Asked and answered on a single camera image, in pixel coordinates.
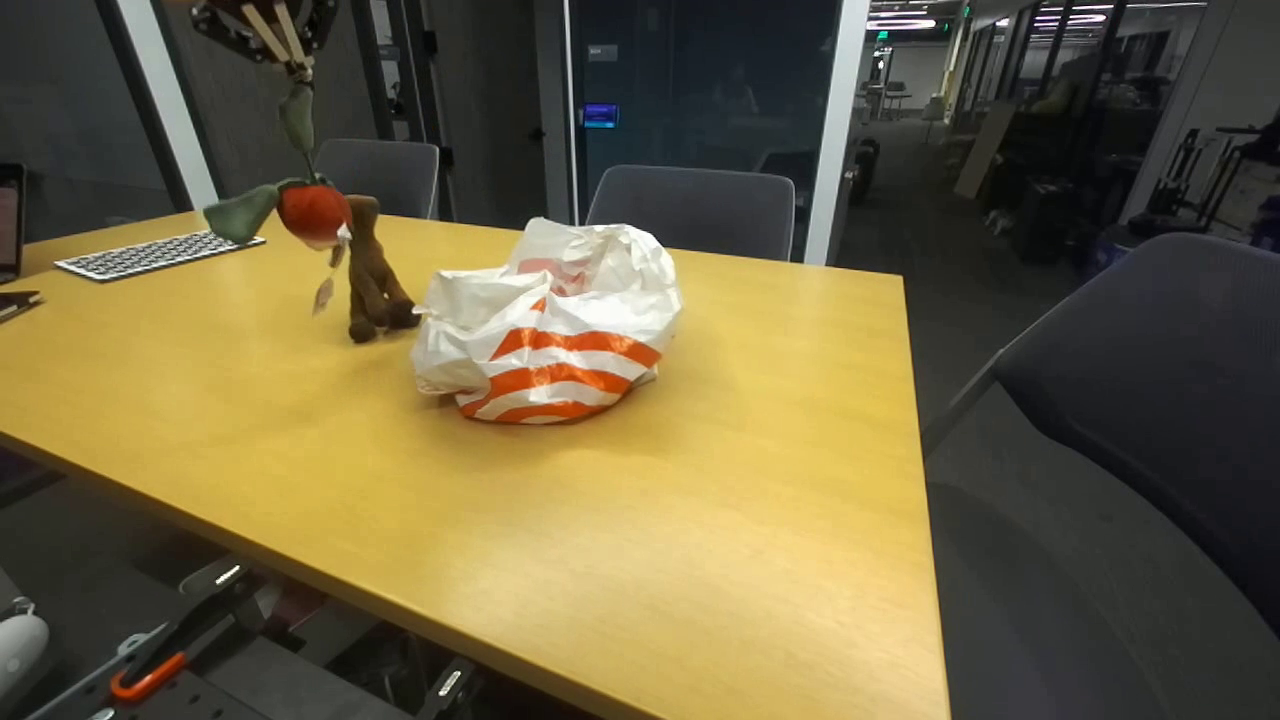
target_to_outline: white plastic bag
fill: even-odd
[[[412,349],[472,422],[565,425],[619,406],[673,346],[673,255],[642,227],[527,220],[504,269],[438,271]]]

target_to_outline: red ball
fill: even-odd
[[[338,232],[351,220],[351,206],[324,181],[288,185],[278,202],[278,214],[292,235],[305,246],[332,246]]]

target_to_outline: yellow table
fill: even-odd
[[[416,397],[412,331],[351,349],[324,255],[267,249],[89,283],[28,249],[0,431],[602,715],[950,715],[895,277],[676,254],[659,381],[574,428]],[[384,220],[401,280],[514,232]]]

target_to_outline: keyboard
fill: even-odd
[[[183,235],[160,235],[160,240],[144,240],[144,246],[65,255],[65,259],[57,259],[57,269],[84,277],[84,280],[95,280],[95,283],[114,283],[126,277],[197,264],[197,259],[229,255],[229,254],[255,249],[255,246],[265,246],[265,240],[255,235],[250,246],[231,246],[218,232],[183,232]]]

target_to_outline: chair back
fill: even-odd
[[[673,249],[792,259],[796,185],[770,171],[617,164],[587,223],[638,223]]]
[[[318,168],[342,190],[377,195],[392,216],[438,216],[440,148],[419,141],[324,141]]]
[[[1159,235],[1035,320],[992,381],[1174,515],[1280,631],[1280,255]]]

